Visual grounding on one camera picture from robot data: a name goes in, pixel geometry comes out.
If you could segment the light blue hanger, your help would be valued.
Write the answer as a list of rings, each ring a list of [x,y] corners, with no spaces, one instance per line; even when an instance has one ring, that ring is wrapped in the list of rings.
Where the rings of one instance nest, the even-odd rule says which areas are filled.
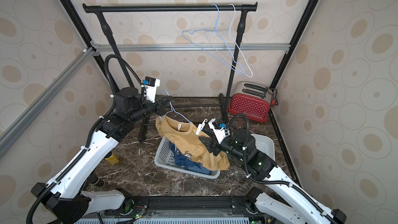
[[[233,18],[230,21],[229,28],[226,31],[219,32],[219,30],[218,30],[218,25],[219,25],[218,22],[219,22],[220,17],[221,17],[221,7],[218,6],[217,4],[212,4],[212,6],[214,6],[216,8],[216,10],[217,10],[217,17],[216,17],[216,19],[214,21],[214,25],[213,25],[212,29],[199,29],[199,30],[193,30],[193,31],[184,30],[184,31],[182,31],[181,35],[190,44],[192,44],[193,46],[195,46],[195,47],[199,48],[200,50],[204,51],[205,53],[210,55],[212,58],[215,58],[216,60],[218,60],[223,65],[226,65],[228,68],[231,68],[232,71],[238,73],[238,75],[246,76],[247,73],[245,71],[245,68],[244,68],[244,66],[241,63],[238,62],[238,58],[233,58],[232,61],[229,61],[227,59],[227,57],[221,53],[221,49],[217,48],[218,45],[220,45],[223,48],[225,47],[227,49],[227,51],[230,53],[230,55],[234,56],[233,55],[233,50],[229,46],[229,43],[227,41],[230,38],[232,38],[232,36],[231,36],[232,25],[233,25],[233,21],[236,18],[237,9],[236,9],[234,4],[229,4],[229,6],[231,6],[232,9],[233,9]],[[197,34],[204,35],[204,37],[206,38],[206,41],[207,41],[206,45],[209,45],[211,48],[213,48],[214,51],[218,54],[218,56],[210,53],[205,48],[204,44],[197,44],[196,42],[194,42],[194,41],[189,39],[189,37],[195,36]]]
[[[164,92],[167,94],[167,96],[170,96],[170,94],[168,93],[168,91],[165,90],[165,89],[162,90],[161,95],[162,95]],[[174,108],[174,106],[173,106],[171,100],[170,100],[170,102],[169,102],[169,105],[170,105],[170,110],[169,110],[165,115],[167,115],[167,114],[169,114],[169,113],[175,113],[175,114],[181,116],[187,123],[191,123],[191,121],[190,121],[188,118],[186,118],[183,114],[181,114],[181,113],[179,113],[179,112],[177,112],[177,111],[175,110],[175,108]]]

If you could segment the white clothespin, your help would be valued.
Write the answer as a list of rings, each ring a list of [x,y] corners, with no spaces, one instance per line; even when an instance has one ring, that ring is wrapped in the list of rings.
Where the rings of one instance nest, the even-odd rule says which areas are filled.
[[[205,118],[205,119],[198,125],[197,130],[196,130],[196,135],[199,135],[200,132],[204,129],[204,127],[205,127],[207,121],[208,121],[207,118]]]

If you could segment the tan yellow t-shirt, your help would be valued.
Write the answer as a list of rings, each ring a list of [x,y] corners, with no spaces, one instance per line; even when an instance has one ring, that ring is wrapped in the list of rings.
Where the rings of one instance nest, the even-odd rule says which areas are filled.
[[[208,135],[201,131],[196,135],[197,127],[193,123],[178,122],[168,116],[158,117],[155,127],[161,137],[173,143],[187,159],[202,164],[210,171],[225,171],[230,168],[230,162],[225,152],[218,155],[210,153],[200,138]]]

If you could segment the dark blue t-shirt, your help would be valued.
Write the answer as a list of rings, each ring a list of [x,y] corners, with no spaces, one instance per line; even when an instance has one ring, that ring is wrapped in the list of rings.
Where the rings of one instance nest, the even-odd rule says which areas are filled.
[[[175,164],[185,170],[196,172],[200,174],[210,175],[212,171],[203,167],[201,163],[193,162],[184,156],[180,150],[173,144],[169,143],[169,149],[174,155]]]

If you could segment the white wire hanger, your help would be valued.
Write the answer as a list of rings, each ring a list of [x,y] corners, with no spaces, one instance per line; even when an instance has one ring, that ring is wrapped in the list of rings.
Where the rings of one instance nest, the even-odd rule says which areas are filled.
[[[231,51],[231,48],[229,48],[229,46],[227,45],[226,41],[219,35],[218,21],[219,21],[219,18],[220,18],[220,7],[218,5],[216,5],[216,4],[212,4],[212,6],[216,7],[216,9],[218,11],[218,16],[217,16],[215,27],[214,27],[214,32],[223,41],[223,43],[227,47],[227,49],[230,52],[230,54],[233,55],[232,51]],[[229,6],[233,8],[234,15],[233,15],[233,18],[231,20],[231,24],[230,24],[230,27],[229,27],[228,31],[226,31],[226,32],[222,32],[221,31],[221,32],[228,34],[229,38],[232,39],[232,35],[231,35],[232,27],[233,27],[233,22],[234,22],[234,20],[236,18],[236,12],[237,11],[236,11],[236,7],[235,7],[234,4],[229,4]],[[235,57],[235,55],[233,55],[232,62],[229,62],[229,61],[227,61],[227,58],[225,58],[223,55],[221,55],[226,61],[226,63],[225,62],[222,62],[222,63],[227,65],[229,68],[232,69],[232,71],[237,72],[241,76],[247,76],[249,78],[253,78],[254,73],[253,73],[252,69],[250,68],[250,66],[249,66],[249,64],[248,64],[248,62],[247,62],[247,60],[245,58],[245,55],[243,54],[243,52],[242,52],[242,50],[240,48],[240,44],[238,44],[237,40],[234,41],[234,45],[235,45],[234,46],[234,52],[237,51],[236,57]],[[246,64],[246,66],[248,68],[248,71],[245,71],[244,66],[240,62],[238,62],[239,55],[241,55],[241,57],[243,58],[243,61],[244,61],[244,63]]]

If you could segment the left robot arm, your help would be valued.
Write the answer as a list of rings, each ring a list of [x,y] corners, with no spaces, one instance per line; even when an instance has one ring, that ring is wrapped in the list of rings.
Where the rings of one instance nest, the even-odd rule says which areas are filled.
[[[112,90],[113,104],[95,122],[85,145],[63,170],[46,183],[37,183],[32,188],[36,201],[28,212],[28,224],[33,223],[34,213],[40,204],[53,213],[56,224],[74,224],[87,214],[108,210],[129,215],[135,208],[132,195],[123,189],[86,192],[83,191],[84,184],[98,164],[131,132],[135,123],[153,114],[165,115],[172,98],[156,94],[160,81],[152,77],[140,81],[140,89],[126,87],[117,90],[109,71],[111,59],[118,60],[136,75],[120,56],[110,54],[106,57],[105,76]]]

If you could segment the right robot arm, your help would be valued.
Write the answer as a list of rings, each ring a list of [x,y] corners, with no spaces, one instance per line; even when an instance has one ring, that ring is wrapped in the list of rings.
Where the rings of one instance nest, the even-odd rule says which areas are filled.
[[[323,205],[297,183],[269,155],[256,147],[256,138],[250,132],[245,114],[235,115],[228,123],[213,118],[198,125],[199,139],[206,149],[218,155],[221,152],[241,162],[247,179],[266,185],[283,202],[273,199],[259,188],[246,195],[246,209],[251,214],[264,213],[284,224],[343,224],[347,217],[339,209]]]

